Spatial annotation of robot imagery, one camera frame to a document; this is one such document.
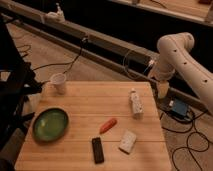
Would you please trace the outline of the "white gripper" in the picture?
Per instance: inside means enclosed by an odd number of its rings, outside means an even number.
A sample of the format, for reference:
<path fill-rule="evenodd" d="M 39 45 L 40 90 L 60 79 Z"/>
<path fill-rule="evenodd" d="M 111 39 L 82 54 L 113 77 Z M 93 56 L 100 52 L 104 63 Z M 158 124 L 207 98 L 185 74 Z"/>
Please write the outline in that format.
<path fill-rule="evenodd" d="M 162 71 L 157 66 L 154 66 L 149 71 L 148 77 L 153 78 L 159 82 L 157 84 L 157 92 L 159 99 L 162 99 L 167 95 L 169 89 L 169 83 L 167 81 L 173 77 L 174 73 L 175 70 Z"/>

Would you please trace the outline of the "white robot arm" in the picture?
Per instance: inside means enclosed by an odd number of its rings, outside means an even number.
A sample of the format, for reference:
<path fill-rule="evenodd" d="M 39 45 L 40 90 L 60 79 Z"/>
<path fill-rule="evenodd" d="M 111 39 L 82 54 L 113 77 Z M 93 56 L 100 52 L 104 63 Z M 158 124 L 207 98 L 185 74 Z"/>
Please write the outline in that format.
<path fill-rule="evenodd" d="M 193 47 L 194 37 L 188 32 L 162 36 L 157 42 L 159 58 L 149 77 L 166 82 L 178 72 L 213 115 L 213 73 L 189 54 Z"/>

